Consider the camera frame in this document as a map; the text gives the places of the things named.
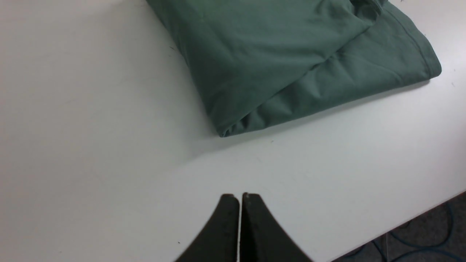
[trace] green towel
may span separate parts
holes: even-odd
[[[221,137],[436,77],[440,63],[386,0],[147,0]]]

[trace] black plastic tip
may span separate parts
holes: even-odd
[[[224,194],[209,221],[176,262],[236,262],[240,204]]]
[[[283,231],[258,194],[243,194],[241,262],[312,262]]]

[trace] white table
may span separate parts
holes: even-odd
[[[252,192],[323,262],[465,191],[466,2],[394,4],[440,77],[219,138],[144,1],[0,0],[0,261],[171,262]]]

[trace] green cloth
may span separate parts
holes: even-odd
[[[227,137],[436,77],[440,63],[386,0],[147,0]]]

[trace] gray carpet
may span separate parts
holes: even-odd
[[[439,250],[447,251],[466,261],[466,193],[448,201],[453,213],[453,232],[450,240]],[[446,205],[438,206],[413,219],[410,223],[404,224],[393,230],[402,240],[419,245],[430,246],[442,242],[448,233],[450,225],[448,209]],[[399,257],[402,254],[416,250],[406,246],[388,235],[388,261]],[[381,247],[384,247],[385,235],[375,239]],[[358,249],[348,253],[354,254]],[[431,253],[421,252],[410,255],[397,262],[455,262],[457,260],[450,257]],[[365,245],[364,249],[353,257],[341,257],[334,262],[385,262],[377,248],[372,243]]]

